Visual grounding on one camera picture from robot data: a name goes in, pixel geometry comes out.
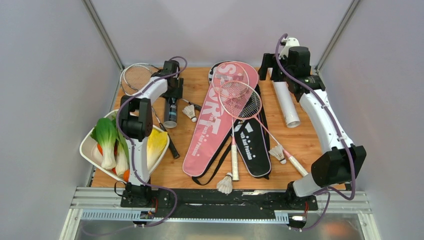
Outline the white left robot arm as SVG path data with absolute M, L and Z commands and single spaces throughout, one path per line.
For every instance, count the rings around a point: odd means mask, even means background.
M 123 70 L 120 83 L 125 92 L 116 115 L 118 133 L 127 144 L 129 177 L 122 195 L 147 207 L 153 201 L 148 169 L 148 140 L 154 129 L 152 104 L 158 98 L 179 97 L 183 69 L 175 57 L 166 60 L 162 68 L 146 63 L 134 63 Z

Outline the shuttlecock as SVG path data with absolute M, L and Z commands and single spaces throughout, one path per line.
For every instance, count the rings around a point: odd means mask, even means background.
M 196 117 L 196 113 L 195 113 L 195 106 L 192 104 L 187 105 L 186 107 L 184 107 L 184 109 L 182 110 L 182 112 L 188 117 L 190 118 L 190 120 L 195 123 L 197 121 L 197 117 Z
M 286 164 L 287 161 L 284 155 L 284 148 L 281 144 L 274 146 L 268 152 L 271 156 L 275 157 L 281 164 Z
M 226 195 L 230 194 L 233 191 L 232 181 L 233 175 L 231 172 L 228 172 L 225 177 L 217 183 L 217 190 Z

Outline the white shuttlecock tube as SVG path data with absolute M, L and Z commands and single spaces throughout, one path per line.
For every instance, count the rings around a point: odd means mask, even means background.
M 277 96 L 277 100 L 283 114 L 284 121 L 288 128 L 296 128 L 301 124 L 296 111 L 288 84 L 285 81 L 273 81 L 272 85 Z

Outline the black shuttlecock tube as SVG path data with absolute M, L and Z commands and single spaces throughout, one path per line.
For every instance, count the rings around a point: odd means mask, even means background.
M 163 125 L 172 129 L 177 126 L 178 100 L 174 97 L 165 98 Z

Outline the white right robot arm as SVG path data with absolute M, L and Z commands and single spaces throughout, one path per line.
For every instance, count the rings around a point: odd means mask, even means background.
M 272 69 L 273 83 L 287 83 L 288 90 L 307 113 L 316 131 L 322 155 L 310 172 L 287 186 L 286 205 L 300 208 L 305 197 L 334 191 L 350 201 L 356 193 L 356 178 L 367 156 L 362 145 L 355 145 L 337 120 L 321 78 L 311 73 L 310 51 L 304 46 L 286 46 L 281 53 L 264 53 L 258 71 L 265 80 Z

